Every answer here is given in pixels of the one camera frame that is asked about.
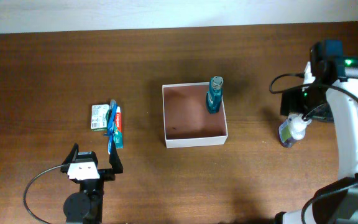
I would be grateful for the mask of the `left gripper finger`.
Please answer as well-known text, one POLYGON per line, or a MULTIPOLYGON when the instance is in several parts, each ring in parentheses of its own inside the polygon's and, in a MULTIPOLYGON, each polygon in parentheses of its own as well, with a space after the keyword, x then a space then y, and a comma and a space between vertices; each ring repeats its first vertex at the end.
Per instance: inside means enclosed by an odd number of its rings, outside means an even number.
POLYGON ((72 163, 75 160, 76 156, 78 155, 78 151, 79 151, 79 145, 77 143, 74 143, 73 148, 71 149, 65 160, 62 162, 62 165, 72 163))
POLYGON ((111 164, 112 170, 115 174, 122 174, 124 172, 124 168, 122 162, 117 153, 116 145, 114 141, 111 143, 109 153, 109 163, 111 164))

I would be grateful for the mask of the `clear pump soap bottle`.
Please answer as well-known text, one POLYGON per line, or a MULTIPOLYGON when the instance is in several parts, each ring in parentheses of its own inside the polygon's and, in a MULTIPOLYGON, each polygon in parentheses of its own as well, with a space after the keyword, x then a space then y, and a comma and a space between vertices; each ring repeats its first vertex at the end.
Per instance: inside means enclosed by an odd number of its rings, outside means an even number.
POLYGON ((279 140, 283 147, 290 148, 304 138, 306 127, 311 123, 311 120, 305 121, 302 116, 303 114, 291 113, 278 127, 279 140))

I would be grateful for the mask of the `blue toothbrush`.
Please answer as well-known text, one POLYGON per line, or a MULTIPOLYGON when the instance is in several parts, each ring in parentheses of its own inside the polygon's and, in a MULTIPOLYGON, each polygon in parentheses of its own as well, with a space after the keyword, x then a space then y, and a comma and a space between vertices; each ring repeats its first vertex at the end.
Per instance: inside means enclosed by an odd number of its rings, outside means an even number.
MULTIPOLYGON (((114 117, 116 114, 117 104, 115 100, 110 101, 110 109, 108 114, 108 125, 107 125, 107 133, 114 132, 114 117)), ((108 136, 108 154, 110 153, 111 143, 114 141, 113 136, 108 136)))

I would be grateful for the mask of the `blue mouthwash bottle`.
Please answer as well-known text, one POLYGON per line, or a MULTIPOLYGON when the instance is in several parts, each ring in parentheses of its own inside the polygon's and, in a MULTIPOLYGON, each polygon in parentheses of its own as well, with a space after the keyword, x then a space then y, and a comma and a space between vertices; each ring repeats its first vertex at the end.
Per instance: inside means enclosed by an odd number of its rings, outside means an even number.
POLYGON ((210 114, 219 111, 223 98, 223 77, 215 76, 210 79, 208 91, 206 94, 206 107, 210 114))

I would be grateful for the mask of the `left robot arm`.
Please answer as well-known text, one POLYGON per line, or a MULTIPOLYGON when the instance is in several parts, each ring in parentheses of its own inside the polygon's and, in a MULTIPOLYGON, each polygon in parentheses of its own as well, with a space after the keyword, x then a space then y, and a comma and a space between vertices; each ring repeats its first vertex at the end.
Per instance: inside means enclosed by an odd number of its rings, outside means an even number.
POLYGON ((98 158, 93 151, 80 152, 75 143, 62 162, 60 172, 78 184, 80 189, 67 197, 63 204, 66 223, 97 224, 103 222, 104 183, 114 181, 123 173, 123 165, 114 143, 109 147, 108 169, 98 169, 98 158))

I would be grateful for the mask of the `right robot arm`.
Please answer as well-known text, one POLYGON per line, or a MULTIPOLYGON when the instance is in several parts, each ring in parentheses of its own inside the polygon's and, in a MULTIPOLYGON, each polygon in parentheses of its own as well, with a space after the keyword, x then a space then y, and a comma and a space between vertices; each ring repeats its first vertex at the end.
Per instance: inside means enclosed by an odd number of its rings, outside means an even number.
POLYGON ((305 137, 313 121, 332 123, 339 156, 337 181, 319 189, 304 206, 276 214, 275 223, 358 223, 358 57, 344 55, 339 40, 310 48, 299 74, 303 84, 282 90, 278 127, 284 147, 305 137))

